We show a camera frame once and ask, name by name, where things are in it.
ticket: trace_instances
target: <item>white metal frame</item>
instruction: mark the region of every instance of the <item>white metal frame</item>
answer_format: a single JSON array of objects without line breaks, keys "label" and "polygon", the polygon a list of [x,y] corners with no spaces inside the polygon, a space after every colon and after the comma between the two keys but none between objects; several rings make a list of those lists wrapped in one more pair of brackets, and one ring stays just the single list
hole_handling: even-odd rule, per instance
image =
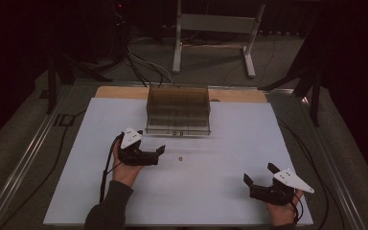
[{"label": "white metal frame", "polygon": [[247,76],[249,78],[256,77],[250,52],[259,29],[264,10],[265,5],[261,4],[255,18],[188,14],[181,12],[181,0],[177,0],[177,25],[172,72],[180,72],[182,49],[181,30],[214,31],[250,34],[250,39],[247,42],[247,45],[243,46],[243,58],[246,64]]}]

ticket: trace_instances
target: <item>metal stand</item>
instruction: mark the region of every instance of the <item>metal stand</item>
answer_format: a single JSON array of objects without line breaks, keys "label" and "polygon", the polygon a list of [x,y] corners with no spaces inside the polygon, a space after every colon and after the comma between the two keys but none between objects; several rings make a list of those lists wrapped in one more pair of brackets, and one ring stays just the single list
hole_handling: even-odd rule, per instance
[{"label": "metal stand", "polygon": [[285,78],[277,80],[270,85],[259,87],[258,89],[263,91],[271,91],[289,81],[300,78],[300,81],[294,89],[294,95],[295,97],[305,97],[312,88],[310,117],[315,126],[319,127],[317,114],[322,70],[323,68],[321,66],[317,66],[315,62],[311,62],[310,64],[307,64],[306,66],[300,67],[298,69],[293,68],[293,66],[291,65],[291,68]]},{"label": "metal stand", "polygon": [[249,78],[256,77],[250,51],[252,50],[264,10],[265,5],[261,4],[255,18],[187,14],[181,12],[181,0],[177,0],[177,27],[172,72],[180,72],[181,30],[214,31],[250,34],[247,45],[243,47],[243,58],[247,68],[247,76]]}]

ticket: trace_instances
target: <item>fingers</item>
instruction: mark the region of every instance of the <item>fingers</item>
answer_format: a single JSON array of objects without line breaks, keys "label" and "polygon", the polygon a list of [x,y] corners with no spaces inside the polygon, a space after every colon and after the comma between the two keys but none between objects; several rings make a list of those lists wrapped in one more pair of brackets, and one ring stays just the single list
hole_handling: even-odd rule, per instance
[{"label": "fingers", "polygon": [[300,201],[301,197],[303,196],[304,192],[301,190],[296,189],[295,190],[295,194],[294,197],[292,198],[292,202],[297,205],[298,202]]},{"label": "fingers", "polygon": [[113,151],[112,151],[114,156],[118,156],[119,146],[121,146],[121,140],[117,140],[115,142],[115,146],[113,147]]}]

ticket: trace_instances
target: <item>metal leg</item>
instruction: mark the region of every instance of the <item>metal leg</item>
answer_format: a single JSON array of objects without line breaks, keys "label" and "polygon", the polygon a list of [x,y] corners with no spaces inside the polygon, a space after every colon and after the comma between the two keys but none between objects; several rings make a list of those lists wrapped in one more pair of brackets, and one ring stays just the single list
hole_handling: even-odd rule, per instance
[{"label": "metal leg", "polygon": [[244,56],[244,63],[246,64],[247,69],[247,77],[255,78],[255,68],[253,67],[252,56],[250,56],[250,52],[252,50],[253,42],[255,41],[256,35],[258,33],[259,25],[262,20],[263,11],[265,10],[265,5],[260,5],[258,14],[256,15],[253,29],[250,33],[250,39],[247,43],[247,46],[243,46],[243,56]]},{"label": "metal leg", "polygon": [[175,36],[174,60],[172,61],[173,73],[180,72],[181,48],[181,0],[177,0],[177,27]]}]

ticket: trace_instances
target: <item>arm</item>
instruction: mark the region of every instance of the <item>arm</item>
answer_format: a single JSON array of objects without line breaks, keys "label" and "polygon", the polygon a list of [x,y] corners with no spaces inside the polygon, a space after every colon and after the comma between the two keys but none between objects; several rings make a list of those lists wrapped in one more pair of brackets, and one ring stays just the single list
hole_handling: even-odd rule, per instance
[{"label": "arm", "polygon": [[[120,163],[118,159],[118,140],[113,149],[113,165]],[[127,166],[120,164],[112,172],[108,192],[101,204],[94,206],[88,213],[84,229],[123,229],[125,226],[125,210],[133,190],[131,187],[143,166]]]},{"label": "arm", "polygon": [[[297,206],[299,200],[303,196],[303,191],[296,190],[292,202]],[[295,211],[291,204],[278,206],[270,203],[265,204],[271,217],[272,227],[270,230],[293,230],[295,229],[294,215]]]}]

